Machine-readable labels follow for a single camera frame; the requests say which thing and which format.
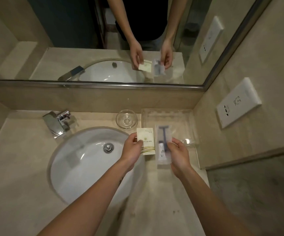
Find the acrylic tray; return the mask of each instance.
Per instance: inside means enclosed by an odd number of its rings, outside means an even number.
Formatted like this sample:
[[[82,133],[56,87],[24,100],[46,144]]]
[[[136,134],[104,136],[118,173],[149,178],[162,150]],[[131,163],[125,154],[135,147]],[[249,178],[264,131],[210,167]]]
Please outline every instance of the acrylic tray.
[[[142,109],[142,127],[155,125],[170,125],[171,135],[182,141],[186,146],[195,146],[198,143],[195,134],[195,124],[190,109]]]

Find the countertop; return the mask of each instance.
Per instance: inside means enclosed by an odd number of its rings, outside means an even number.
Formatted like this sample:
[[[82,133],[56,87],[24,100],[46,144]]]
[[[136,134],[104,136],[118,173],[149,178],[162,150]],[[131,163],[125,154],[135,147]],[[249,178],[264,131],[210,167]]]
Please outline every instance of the countertop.
[[[13,111],[0,131],[0,235],[36,235],[67,206],[47,178],[50,157],[64,138],[53,138],[41,118],[45,113]],[[116,113],[72,112],[72,116],[76,122],[67,136],[88,127],[118,128]],[[190,149],[190,158],[208,184],[195,149]],[[157,169],[154,159],[146,161],[146,182],[134,207],[124,211],[122,223],[128,226],[117,235],[204,235],[182,184],[169,168]]]
[[[159,51],[143,51],[146,60],[160,59]],[[131,63],[130,52],[125,50],[80,49],[50,47],[35,68],[30,80],[58,80],[77,66],[84,68],[103,60],[124,60]],[[165,78],[155,77],[155,83],[184,84],[184,63],[181,52],[173,53],[172,66]]]

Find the reflected sink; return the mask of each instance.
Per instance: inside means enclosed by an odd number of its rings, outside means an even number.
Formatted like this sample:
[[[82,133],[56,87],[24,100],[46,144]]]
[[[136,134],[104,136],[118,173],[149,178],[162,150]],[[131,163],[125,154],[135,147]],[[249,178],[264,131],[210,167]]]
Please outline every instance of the reflected sink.
[[[106,60],[91,65],[80,75],[80,81],[96,82],[144,82],[142,71],[132,69],[131,63],[120,60]]]
[[[50,180],[68,204],[90,188],[121,156],[128,134],[115,128],[95,127],[77,132],[54,152]],[[144,158],[126,174],[110,206],[129,197],[144,172]]]

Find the person's left hand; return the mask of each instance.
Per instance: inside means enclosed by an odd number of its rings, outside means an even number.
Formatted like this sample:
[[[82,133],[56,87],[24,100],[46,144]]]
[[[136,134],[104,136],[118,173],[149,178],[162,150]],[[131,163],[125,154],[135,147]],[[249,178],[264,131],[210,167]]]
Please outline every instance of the person's left hand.
[[[170,39],[165,39],[161,49],[161,58],[160,64],[165,66],[165,69],[168,69],[172,64],[172,45]]]
[[[141,147],[143,146],[143,141],[140,140],[134,143],[134,139],[137,137],[137,133],[131,133],[128,139],[124,142],[122,154],[119,161],[124,162],[128,166],[128,171],[131,171],[134,164],[139,159],[141,154]]]

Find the black shirt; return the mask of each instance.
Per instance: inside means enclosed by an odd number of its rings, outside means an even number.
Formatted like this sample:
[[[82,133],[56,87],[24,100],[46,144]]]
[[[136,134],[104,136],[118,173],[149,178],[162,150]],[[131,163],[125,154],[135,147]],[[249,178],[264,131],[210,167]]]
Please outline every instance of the black shirt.
[[[159,38],[167,25],[168,0],[123,0],[132,33],[137,41]],[[116,27],[126,40],[120,26]]]

